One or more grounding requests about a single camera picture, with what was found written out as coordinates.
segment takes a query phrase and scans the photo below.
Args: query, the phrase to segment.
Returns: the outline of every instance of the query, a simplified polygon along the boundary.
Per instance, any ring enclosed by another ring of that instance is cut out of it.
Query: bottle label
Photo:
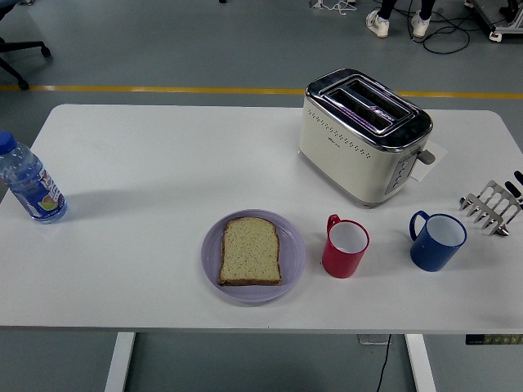
[[[45,168],[42,168],[38,176],[36,185],[13,194],[36,221],[42,221],[60,212],[65,199]]]

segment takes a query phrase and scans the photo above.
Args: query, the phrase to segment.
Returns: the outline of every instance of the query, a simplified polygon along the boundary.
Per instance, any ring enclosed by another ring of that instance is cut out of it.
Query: bottle cap
[[[0,155],[10,153],[15,148],[15,137],[8,131],[0,131]]]

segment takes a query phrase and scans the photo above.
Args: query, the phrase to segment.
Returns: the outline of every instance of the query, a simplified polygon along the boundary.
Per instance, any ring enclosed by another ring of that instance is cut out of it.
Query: bread slice
[[[280,285],[278,257],[279,238],[272,222],[254,216],[229,220],[223,233],[218,284]]]

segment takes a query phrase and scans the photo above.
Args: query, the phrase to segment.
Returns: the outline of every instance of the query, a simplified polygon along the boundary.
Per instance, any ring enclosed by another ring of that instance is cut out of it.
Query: plate
[[[276,226],[279,237],[279,268],[283,283],[279,286],[220,286],[221,241],[228,221],[244,216],[267,219]],[[207,233],[202,244],[202,266],[214,287],[242,302],[265,302],[282,296],[293,288],[305,267],[305,243],[296,227],[274,212],[242,210],[221,218]]]

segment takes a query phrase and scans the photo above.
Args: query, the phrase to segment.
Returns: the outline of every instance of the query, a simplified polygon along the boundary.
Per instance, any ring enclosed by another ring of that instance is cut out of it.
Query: toaster lever
[[[428,149],[425,149],[418,154],[418,159],[426,165],[432,165],[436,160],[436,157]]]

